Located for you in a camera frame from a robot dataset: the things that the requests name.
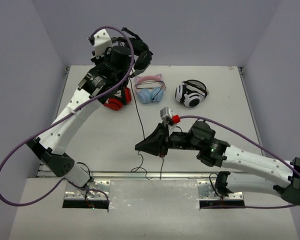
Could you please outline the black headset with microphone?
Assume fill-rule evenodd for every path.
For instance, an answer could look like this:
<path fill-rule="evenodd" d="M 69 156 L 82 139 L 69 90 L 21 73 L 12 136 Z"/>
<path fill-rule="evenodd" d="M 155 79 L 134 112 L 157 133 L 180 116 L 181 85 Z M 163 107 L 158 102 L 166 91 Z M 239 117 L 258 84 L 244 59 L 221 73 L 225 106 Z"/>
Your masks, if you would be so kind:
<path fill-rule="evenodd" d="M 133 73 L 130 75 L 133 78 L 144 73 L 150 66 L 153 53 L 150 51 L 149 46 L 136 33 L 126 27 L 123 27 L 121 31 L 131 35 L 129 40 L 132 44 L 134 55 L 137 56 L 133 65 Z"/>

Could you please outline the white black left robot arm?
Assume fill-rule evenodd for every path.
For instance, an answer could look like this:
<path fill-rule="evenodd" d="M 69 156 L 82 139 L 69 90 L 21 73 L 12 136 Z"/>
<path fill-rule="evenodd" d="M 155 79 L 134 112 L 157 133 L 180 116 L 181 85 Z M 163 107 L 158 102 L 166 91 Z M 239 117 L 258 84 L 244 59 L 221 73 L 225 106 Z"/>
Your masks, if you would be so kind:
<path fill-rule="evenodd" d="M 108 47 L 104 59 L 79 82 L 66 107 L 53 121 L 54 126 L 26 143 L 55 176 L 78 187 L 90 181 L 90 175 L 66 154 L 67 146 L 89 116 L 116 91 L 114 85 L 130 72 L 131 61 L 129 48 Z"/>

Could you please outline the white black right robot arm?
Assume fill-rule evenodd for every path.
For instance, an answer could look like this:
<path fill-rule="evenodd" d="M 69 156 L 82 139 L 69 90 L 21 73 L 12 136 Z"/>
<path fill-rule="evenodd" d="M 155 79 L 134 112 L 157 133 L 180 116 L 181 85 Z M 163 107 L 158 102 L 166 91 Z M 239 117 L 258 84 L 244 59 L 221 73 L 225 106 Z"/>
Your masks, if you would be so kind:
<path fill-rule="evenodd" d="M 214 189 L 222 196 L 235 192 L 265 193 L 300 206 L 300 158 L 279 161 L 242 150 L 215 138 L 216 132 L 204 121 L 196 121 L 188 132 L 171 131 L 159 123 L 135 145 L 135 150 L 165 157 L 169 149 L 197 151 L 196 158 L 208 167 L 225 168 L 217 173 Z"/>

